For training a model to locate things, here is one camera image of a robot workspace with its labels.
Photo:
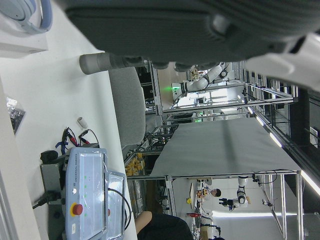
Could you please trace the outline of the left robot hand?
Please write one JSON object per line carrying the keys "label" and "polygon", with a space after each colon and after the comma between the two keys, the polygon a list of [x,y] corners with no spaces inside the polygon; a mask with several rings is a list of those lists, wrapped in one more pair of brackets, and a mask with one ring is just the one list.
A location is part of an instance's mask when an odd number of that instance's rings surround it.
{"label": "left robot hand", "polygon": [[59,0],[99,50],[180,70],[245,61],[248,71],[320,89],[317,0]]}

